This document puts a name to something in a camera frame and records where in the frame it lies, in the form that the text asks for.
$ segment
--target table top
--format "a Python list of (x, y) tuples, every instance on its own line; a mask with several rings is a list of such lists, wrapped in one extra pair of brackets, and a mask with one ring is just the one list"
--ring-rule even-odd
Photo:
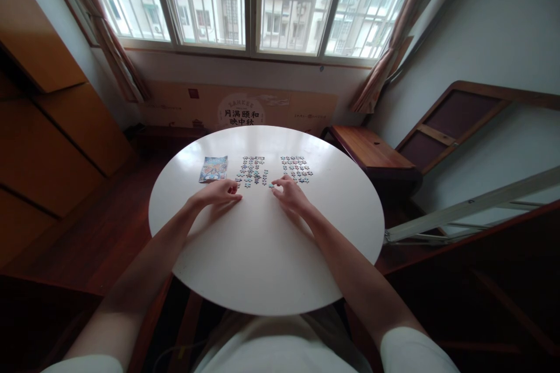
[(227, 156), (232, 179), (244, 156), (263, 156), (259, 172), (268, 170), (268, 179), (265, 185), (253, 179), (250, 188), (241, 182), (240, 202), (208, 206), (194, 222), (173, 273), (202, 297), (235, 311), (270, 316), (309, 312), (342, 297), (308, 226), (285, 213), (268, 187), (284, 173), (281, 156), (304, 157), (312, 175), (306, 176), (309, 183), (299, 184), (303, 192), (371, 263), (377, 260), (383, 209), (366, 174), (327, 142), (275, 126), (225, 129), (177, 153), (152, 190), (152, 236), (205, 186), (198, 182), (205, 156)]
[(331, 133), (358, 164), (366, 168), (412, 169), (412, 164), (365, 127), (333, 125)]

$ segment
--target sleeve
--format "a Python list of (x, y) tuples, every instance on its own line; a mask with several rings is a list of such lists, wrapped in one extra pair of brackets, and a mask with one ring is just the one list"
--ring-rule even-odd
[(451, 358), (434, 341), (405, 326), (383, 336), (380, 353), (385, 373), (459, 373)]
[(47, 367), (41, 373), (123, 373), (119, 361), (111, 356), (93, 354), (91, 356), (69, 358)]

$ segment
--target curtain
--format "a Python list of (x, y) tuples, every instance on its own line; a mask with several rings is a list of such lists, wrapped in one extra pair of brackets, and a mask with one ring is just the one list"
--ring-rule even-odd
[(100, 0), (77, 0), (92, 22), (93, 33), (127, 102), (142, 103), (151, 98), (115, 32), (109, 25)]
[(373, 114), (381, 89), (387, 77), (390, 76), (389, 73), (397, 59), (398, 50), (407, 38), (422, 7), (425, 7), (427, 3), (428, 0), (404, 1), (401, 13), (395, 22), (388, 48), (372, 68), (363, 86), (357, 92), (351, 105), (353, 112)]

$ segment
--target hand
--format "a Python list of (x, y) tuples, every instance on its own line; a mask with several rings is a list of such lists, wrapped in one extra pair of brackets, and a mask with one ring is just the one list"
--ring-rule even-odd
[(305, 210), (313, 207), (297, 182), (288, 175), (284, 175), (282, 178), (272, 181), (272, 184), (282, 187), (282, 191), (272, 188), (272, 193), (280, 200), (280, 203), (300, 216)]
[(243, 198), (243, 195), (236, 192), (237, 182), (234, 180), (213, 181), (194, 194), (188, 201), (198, 207), (239, 201)]

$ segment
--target metal ladder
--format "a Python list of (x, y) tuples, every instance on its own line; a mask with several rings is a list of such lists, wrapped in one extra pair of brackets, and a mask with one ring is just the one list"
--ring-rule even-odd
[[(517, 199), (558, 184), (560, 184), (560, 166), (387, 229), (385, 231), (384, 243), (391, 245), (446, 245), (458, 242), (493, 226), (497, 226), (512, 217), (488, 224), (458, 223), (457, 220), (491, 208), (521, 210), (524, 212), (535, 210), (544, 204), (519, 201)], [(444, 226), (460, 227), (466, 230), (450, 236), (424, 234), (426, 231)], [(406, 238), (413, 238), (418, 241), (401, 242)]]

